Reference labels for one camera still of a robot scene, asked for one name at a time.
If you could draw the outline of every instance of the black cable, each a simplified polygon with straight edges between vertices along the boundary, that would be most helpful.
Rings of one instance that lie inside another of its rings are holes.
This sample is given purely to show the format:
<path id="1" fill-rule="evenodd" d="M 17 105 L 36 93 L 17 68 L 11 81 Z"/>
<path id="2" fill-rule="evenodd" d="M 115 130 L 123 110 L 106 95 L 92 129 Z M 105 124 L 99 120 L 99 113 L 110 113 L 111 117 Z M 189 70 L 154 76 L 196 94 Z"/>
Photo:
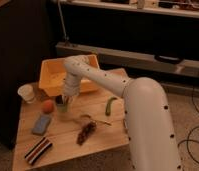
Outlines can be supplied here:
<path id="1" fill-rule="evenodd" d="M 195 86 L 196 86 L 196 84 L 193 84 L 193 89 L 192 89 L 191 99 L 192 99 L 193 106 L 195 107 L 196 111 L 197 111 L 197 112 L 198 112 L 198 114 L 199 114 L 199 108 L 198 108 L 198 106 L 196 105 L 196 103 L 195 103 L 195 99 L 194 99 Z"/>
<path id="2" fill-rule="evenodd" d="M 196 105 L 195 99 L 194 99 L 195 86 L 196 86 L 196 83 L 193 84 L 191 99 L 192 99 L 193 106 L 195 107 L 196 111 L 197 111 L 198 114 L 199 114 L 199 108 L 198 108 L 198 106 Z M 180 142 L 178 143 L 178 147 L 180 147 L 180 145 L 181 145 L 182 143 L 186 142 L 186 148 L 187 148 L 187 151 L 188 151 L 189 156 L 191 157 L 191 159 L 192 159 L 194 162 L 196 162 L 196 163 L 199 164 L 199 160 L 197 160 L 197 159 L 193 156 L 193 154 L 192 154 L 192 152 L 191 152 L 191 150 L 190 150 L 190 147 L 189 147 L 190 142 L 194 142 L 194 143 L 198 143 L 198 144 L 199 144 L 199 141 L 198 141 L 198 140 L 190 139 L 192 133 L 193 133 L 196 129 L 198 129 L 198 128 L 199 128 L 199 125 L 196 126 L 196 127 L 194 127 L 193 129 L 191 129 L 190 132 L 188 133 L 187 139 L 180 141 Z"/>
<path id="3" fill-rule="evenodd" d="M 198 140 L 190 139 L 190 136 L 192 135 L 192 133 L 193 133 L 196 129 L 198 129 L 198 128 L 199 128 L 199 125 L 196 126 L 196 127 L 194 127 L 193 129 L 191 129 L 191 131 L 188 133 L 187 139 L 180 141 L 180 142 L 178 143 L 178 147 L 180 147 L 180 145 L 181 145 L 182 143 L 185 143 L 185 142 L 186 142 L 186 148 L 187 148 L 187 151 L 188 151 L 189 156 L 192 158 L 193 161 L 195 161 L 196 163 L 199 164 L 199 160 L 196 159 L 196 158 L 193 156 L 193 154 L 192 154 L 192 152 L 191 152 L 191 150 L 190 150 L 190 147 L 189 147 L 189 143 L 190 143 L 190 142 L 194 142 L 194 143 L 198 143 L 198 144 L 199 144 L 199 141 L 198 141 Z"/>
<path id="4" fill-rule="evenodd" d="M 195 131 L 195 130 L 198 129 L 198 128 L 199 128 L 199 126 L 196 126 L 196 127 L 194 127 L 194 128 L 189 132 L 189 134 L 188 134 L 188 136 L 187 136 L 187 140 L 190 139 L 190 136 L 191 136 L 191 134 L 193 133 L 193 131 Z M 189 141 L 187 141 L 186 146 L 187 146 L 188 154 L 190 155 L 190 157 L 192 158 L 192 160 L 199 164 L 199 160 L 197 160 L 197 159 L 193 156 L 193 154 L 191 153 L 191 151 L 190 151 L 190 148 L 189 148 Z"/>

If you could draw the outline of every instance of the floor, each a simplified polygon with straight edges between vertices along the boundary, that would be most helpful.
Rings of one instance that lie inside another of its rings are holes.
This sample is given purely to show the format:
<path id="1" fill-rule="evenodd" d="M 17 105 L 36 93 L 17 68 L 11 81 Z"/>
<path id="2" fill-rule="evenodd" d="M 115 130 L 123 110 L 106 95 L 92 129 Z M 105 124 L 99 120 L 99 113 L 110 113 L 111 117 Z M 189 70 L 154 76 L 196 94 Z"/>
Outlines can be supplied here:
<path id="1" fill-rule="evenodd" d="M 168 100 L 173 117 L 177 141 L 186 139 L 189 131 L 199 125 L 199 114 L 195 110 L 191 97 L 168 93 Z M 195 98 L 199 107 L 199 98 Z M 199 140 L 199 129 L 192 135 L 192 139 Z M 190 143 L 192 154 L 199 160 L 199 144 Z M 199 171 L 199 164 L 188 155 L 186 143 L 179 147 L 184 171 Z M 0 171 L 9 171 L 12 168 L 13 151 L 7 150 L 0 144 Z M 69 160 L 37 171 L 132 171 L 128 146 L 100 152 L 78 159 Z"/>

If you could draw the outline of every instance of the white cup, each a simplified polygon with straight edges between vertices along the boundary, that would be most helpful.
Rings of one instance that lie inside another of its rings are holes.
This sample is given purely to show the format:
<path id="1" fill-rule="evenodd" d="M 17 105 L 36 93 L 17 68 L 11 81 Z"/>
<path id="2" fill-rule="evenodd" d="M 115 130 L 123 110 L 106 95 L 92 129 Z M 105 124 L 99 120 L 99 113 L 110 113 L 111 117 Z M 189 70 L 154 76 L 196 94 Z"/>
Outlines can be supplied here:
<path id="1" fill-rule="evenodd" d="M 25 84 L 18 88 L 17 93 L 25 100 L 27 103 L 33 103 L 36 98 L 32 85 Z"/>

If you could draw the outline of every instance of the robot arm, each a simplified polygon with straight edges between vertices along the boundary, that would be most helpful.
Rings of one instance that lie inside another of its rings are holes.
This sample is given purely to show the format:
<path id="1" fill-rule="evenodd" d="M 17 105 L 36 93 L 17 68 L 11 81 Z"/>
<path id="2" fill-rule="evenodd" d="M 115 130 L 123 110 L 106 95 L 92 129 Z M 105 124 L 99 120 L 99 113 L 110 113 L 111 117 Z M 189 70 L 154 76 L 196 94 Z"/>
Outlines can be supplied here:
<path id="1" fill-rule="evenodd" d="M 166 94 L 150 78 L 131 79 L 88 65 L 85 55 L 65 58 L 64 96 L 79 94 L 86 77 L 124 99 L 132 162 L 137 171 L 182 170 Z"/>

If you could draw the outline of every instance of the striped object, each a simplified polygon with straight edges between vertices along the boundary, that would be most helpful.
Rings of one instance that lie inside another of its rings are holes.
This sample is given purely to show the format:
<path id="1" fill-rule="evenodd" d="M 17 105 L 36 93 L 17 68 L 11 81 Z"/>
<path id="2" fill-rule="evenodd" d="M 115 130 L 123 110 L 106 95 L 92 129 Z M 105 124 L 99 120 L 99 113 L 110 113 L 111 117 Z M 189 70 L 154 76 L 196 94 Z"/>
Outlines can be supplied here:
<path id="1" fill-rule="evenodd" d="M 30 165 L 34 165 L 40 156 L 52 147 L 52 143 L 45 137 L 40 140 L 26 155 L 25 159 Z"/>

